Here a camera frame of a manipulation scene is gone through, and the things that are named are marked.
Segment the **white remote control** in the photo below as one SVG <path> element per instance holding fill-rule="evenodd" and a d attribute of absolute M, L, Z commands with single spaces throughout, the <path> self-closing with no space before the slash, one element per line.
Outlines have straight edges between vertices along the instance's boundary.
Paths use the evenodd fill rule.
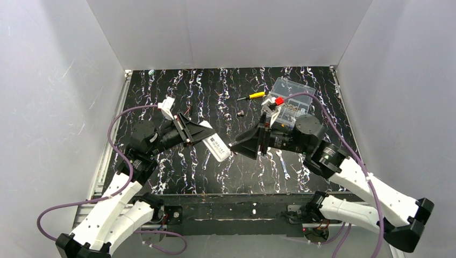
<path fill-rule="evenodd" d="M 205 136 L 202 140 L 206 148 L 218 162 L 226 160 L 231 155 L 228 145 L 221 139 L 208 121 L 204 120 L 199 125 L 210 129 L 210 135 Z"/>

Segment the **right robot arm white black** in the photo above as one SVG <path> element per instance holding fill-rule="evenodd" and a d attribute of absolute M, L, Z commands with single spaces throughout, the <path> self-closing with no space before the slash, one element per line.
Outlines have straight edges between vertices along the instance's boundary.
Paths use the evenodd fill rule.
<path fill-rule="evenodd" d="M 299 116 L 292 129 L 272 126 L 266 116 L 238 135 L 231 151 L 256 159 L 268 148 L 301 153 L 304 165 L 314 174 L 348 188 L 363 204 L 348 202 L 317 191 L 301 207 L 287 211 L 292 224 L 339 220 L 378 233 L 393 247 L 413 252 L 424 232 L 434 204 L 427 198 L 414 199 L 393 189 L 341 148 L 324 140 L 326 127 L 309 114 Z"/>

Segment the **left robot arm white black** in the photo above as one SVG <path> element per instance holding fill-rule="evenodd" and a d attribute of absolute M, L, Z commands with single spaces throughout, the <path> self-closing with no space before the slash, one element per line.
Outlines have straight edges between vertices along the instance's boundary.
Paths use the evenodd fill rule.
<path fill-rule="evenodd" d="M 111 257 L 143 224 L 160 219 L 163 200 L 151 193 L 142 195 L 123 212 L 157 168 L 154 156 L 180 144 L 197 144 L 215 134 L 209 125 L 197 124 L 182 113 L 161 130 L 149 120 L 135 123 L 123 161 L 100 201 L 69 234 L 57 238 L 61 257 Z"/>

